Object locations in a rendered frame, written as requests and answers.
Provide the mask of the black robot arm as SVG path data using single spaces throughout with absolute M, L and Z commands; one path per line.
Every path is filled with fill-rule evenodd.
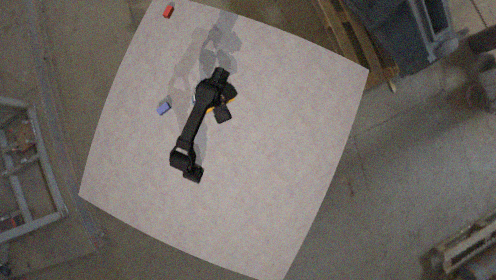
M 200 184 L 204 168 L 195 163 L 194 138 L 205 114 L 215 104 L 219 103 L 221 95 L 223 95 L 223 104 L 237 96 L 234 86 L 227 81 L 229 75 L 230 72 L 218 66 L 210 79 L 205 78 L 198 83 L 195 94 L 196 103 L 181 135 L 176 141 L 176 146 L 170 152 L 170 166 L 183 171 L 183 177 L 197 184 Z M 188 156 L 176 151 L 177 148 L 187 151 Z

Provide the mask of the small red block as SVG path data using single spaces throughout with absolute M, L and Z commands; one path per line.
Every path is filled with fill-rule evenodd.
M 174 9 L 175 9 L 175 8 L 173 8 L 171 5 L 170 5 L 170 6 L 168 5 L 168 6 L 166 7 L 166 9 L 165 9 L 164 13 L 163 13 L 163 17 L 165 17 L 166 19 L 167 19 L 167 18 L 170 18 L 170 16 L 171 16 L 172 12 L 174 11 Z

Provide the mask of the small blue block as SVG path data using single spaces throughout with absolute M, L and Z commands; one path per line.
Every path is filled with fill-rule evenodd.
M 161 116 L 165 113 L 167 113 L 168 110 L 170 110 L 171 107 L 168 102 L 163 103 L 159 108 L 156 109 L 157 113 Z

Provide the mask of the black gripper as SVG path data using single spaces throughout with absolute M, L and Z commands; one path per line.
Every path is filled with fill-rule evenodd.
M 227 109 L 227 105 L 226 104 L 222 104 L 223 103 L 223 99 L 222 99 L 222 95 L 221 95 L 221 99 L 219 101 L 218 104 L 215 104 L 212 108 L 215 108 L 213 109 L 214 111 L 214 117 L 216 119 L 216 122 L 221 124 L 229 119 L 232 118 L 229 110 Z M 211 108 L 211 109 L 212 109 Z

